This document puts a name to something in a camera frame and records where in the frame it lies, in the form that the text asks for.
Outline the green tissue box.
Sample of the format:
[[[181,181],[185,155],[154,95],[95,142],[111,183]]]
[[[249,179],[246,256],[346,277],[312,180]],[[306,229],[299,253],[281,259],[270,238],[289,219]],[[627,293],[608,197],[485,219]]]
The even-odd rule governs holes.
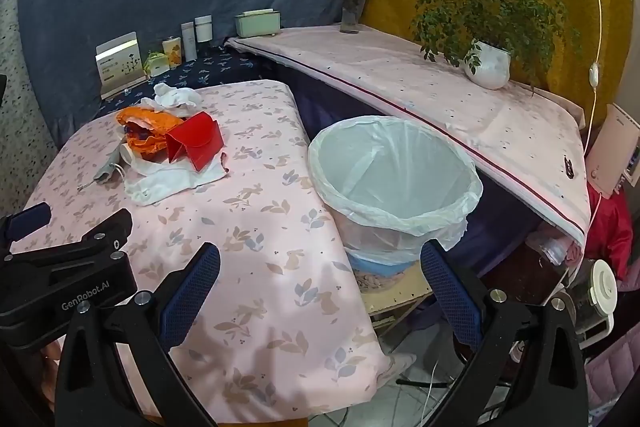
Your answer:
[[[235,17],[235,27],[240,38],[277,35],[281,14],[275,9],[245,11]]]

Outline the orange patterned small box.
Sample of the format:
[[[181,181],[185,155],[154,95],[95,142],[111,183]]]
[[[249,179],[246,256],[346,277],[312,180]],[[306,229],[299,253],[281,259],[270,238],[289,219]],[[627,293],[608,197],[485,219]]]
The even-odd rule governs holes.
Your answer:
[[[180,37],[172,37],[162,42],[163,54],[167,56],[169,67],[175,69],[182,64],[182,42]]]

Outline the navy floral cloth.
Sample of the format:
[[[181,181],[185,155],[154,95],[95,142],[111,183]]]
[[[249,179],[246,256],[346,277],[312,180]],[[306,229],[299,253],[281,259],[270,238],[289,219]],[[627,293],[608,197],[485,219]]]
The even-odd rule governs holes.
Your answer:
[[[139,86],[126,88],[121,94],[103,102],[96,117],[137,104],[142,98],[153,98],[154,87],[159,83],[166,83],[169,87],[198,90],[260,78],[262,66],[254,58],[232,48],[217,46],[209,56],[184,63],[158,77],[144,80]]]

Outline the green small packet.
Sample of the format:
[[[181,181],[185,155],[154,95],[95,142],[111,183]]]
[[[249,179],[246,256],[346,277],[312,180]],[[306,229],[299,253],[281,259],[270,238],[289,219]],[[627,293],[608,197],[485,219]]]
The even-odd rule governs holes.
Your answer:
[[[170,61],[166,54],[150,52],[143,64],[146,77],[155,78],[171,70]]]

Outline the potted green plant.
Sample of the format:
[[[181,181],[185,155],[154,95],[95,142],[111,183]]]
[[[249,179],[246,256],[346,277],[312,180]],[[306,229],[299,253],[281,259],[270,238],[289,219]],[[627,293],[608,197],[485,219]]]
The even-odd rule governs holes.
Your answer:
[[[443,58],[473,74],[483,44],[506,52],[528,83],[547,76],[559,50],[582,57],[582,34],[564,0],[416,0],[413,40],[427,61]]]

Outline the white open gift box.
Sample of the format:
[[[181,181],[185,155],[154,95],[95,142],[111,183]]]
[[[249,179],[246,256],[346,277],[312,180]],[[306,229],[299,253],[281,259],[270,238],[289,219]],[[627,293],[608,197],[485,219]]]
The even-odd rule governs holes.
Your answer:
[[[137,33],[117,37],[96,47],[102,101],[114,98],[145,80]]]

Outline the white plastic wrapper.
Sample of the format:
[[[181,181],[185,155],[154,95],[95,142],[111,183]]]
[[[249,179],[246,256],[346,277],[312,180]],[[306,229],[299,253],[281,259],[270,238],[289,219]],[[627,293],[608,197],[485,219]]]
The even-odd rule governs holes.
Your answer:
[[[224,179],[228,169],[227,155],[219,152],[200,171],[186,158],[175,164],[146,161],[136,155],[122,153],[122,160],[138,177],[124,179],[125,194],[138,206],[149,206],[178,193]]]

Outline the white-lined trash bin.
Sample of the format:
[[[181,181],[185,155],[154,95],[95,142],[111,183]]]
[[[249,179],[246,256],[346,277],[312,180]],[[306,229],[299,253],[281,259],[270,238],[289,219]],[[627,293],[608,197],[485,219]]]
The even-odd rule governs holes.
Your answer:
[[[484,187],[471,157],[424,124],[361,116],[320,131],[309,176],[329,208],[352,269],[393,277],[424,243],[449,251]]]

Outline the orange plastic bag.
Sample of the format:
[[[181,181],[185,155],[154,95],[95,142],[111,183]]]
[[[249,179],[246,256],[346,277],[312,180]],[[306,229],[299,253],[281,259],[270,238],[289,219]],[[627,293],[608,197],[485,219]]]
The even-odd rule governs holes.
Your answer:
[[[166,150],[166,135],[183,123],[177,116],[140,106],[120,110],[116,121],[124,127],[126,143],[131,150],[147,160]]]

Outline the white jar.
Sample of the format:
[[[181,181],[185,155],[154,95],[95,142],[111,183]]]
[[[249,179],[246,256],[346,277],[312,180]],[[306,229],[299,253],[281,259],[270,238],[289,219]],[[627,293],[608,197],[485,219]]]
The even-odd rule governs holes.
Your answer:
[[[197,43],[204,43],[213,40],[213,20],[210,15],[195,17],[194,27]]]

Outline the pink dotted bed cover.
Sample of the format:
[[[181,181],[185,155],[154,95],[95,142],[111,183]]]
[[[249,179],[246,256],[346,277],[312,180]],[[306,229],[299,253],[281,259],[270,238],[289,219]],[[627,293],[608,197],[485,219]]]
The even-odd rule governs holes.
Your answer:
[[[529,205],[579,246],[591,219],[585,115],[548,91],[511,81],[499,90],[472,83],[444,61],[425,61],[417,44],[363,27],[281,30],[231,38],[228,46],[269,58],[347,93],[380,112],[424,122],[464,148],[486,176]],[[575,178],[564,170],[567,157]]]

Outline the black hair clip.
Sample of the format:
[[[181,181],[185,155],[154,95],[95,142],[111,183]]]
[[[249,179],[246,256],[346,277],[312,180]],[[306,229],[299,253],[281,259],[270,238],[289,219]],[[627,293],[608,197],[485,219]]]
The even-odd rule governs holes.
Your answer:
[[[574,168],[573,168],[573,163],[570,160],[570,158],[564,157],[564,170],[565,170],[565,174],[567,175],[568,179],[574,179],[575,178],[575,173],[574,173]]]

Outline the white tissue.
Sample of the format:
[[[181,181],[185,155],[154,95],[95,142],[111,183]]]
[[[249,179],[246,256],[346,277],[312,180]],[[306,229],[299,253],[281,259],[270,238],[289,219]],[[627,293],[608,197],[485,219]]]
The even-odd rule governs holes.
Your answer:
[[[167,113],[178,118],[189,118],[202,110],[203,99],[193,89],[169,87],[166,83],[157,83],[153,98],[142,98],[142,108],[156,113]]]

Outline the tall white bottle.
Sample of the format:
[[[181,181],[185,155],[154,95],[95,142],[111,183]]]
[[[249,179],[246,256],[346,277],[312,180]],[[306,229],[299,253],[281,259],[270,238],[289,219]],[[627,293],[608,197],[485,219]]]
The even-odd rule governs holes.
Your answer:
[[[181,24],[182,33],[182,49],[184,60],[186,62],[193,62],[198,58],[198,51],[196,50],[195,29],[193,22],[186,22]]]

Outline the wooden stool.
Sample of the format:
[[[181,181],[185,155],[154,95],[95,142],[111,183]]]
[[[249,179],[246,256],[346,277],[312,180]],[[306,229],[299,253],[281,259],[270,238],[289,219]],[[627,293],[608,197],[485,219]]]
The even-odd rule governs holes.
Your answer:
[[[399,279],[380,289],[367,289],[361,294],[372,327],[379,336],[389,333],[431,297],[433,291],[417,263],[401,273]]]

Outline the pink floral tablecloth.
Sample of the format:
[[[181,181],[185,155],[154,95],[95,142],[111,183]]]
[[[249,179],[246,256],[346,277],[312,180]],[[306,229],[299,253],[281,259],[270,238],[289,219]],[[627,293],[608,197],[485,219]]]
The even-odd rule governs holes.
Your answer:
[[[254,80],[201,96],[224,138],[222,179],[137,206],[126,191],[133,172],[93,182],[122,137],[115,116],[103,116],[77,131],[40,179],[30,202],[48,204],[51,221],[14,251],[75,242],[124,208],[132,271],[152,291],[213,243],[218,280],[171,358],[215,421],[282,421],[371,400],[413,356],[386,355],[378,342],[336,225],[309,179],[292,92]]]

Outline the red cloth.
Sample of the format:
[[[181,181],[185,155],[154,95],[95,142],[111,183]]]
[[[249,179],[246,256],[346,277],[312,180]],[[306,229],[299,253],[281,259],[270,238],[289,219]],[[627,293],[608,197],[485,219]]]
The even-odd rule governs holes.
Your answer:
[[[628,273],[634,238],[625,194],[619,191],[614,192],[610,198],[604,198],[590,184],[587,187],[593,216],[585,256],[605,260],[614,271],[616,279],[623,280]]]

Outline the pink electric kettle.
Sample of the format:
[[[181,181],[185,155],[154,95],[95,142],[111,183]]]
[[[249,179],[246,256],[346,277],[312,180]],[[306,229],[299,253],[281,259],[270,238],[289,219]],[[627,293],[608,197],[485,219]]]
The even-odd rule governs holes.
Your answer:
[[[640,127],[617,104],[608,113],[586,158],[587,178],[594,191],[610,198],[620,184],[635,186],[639,180]]]

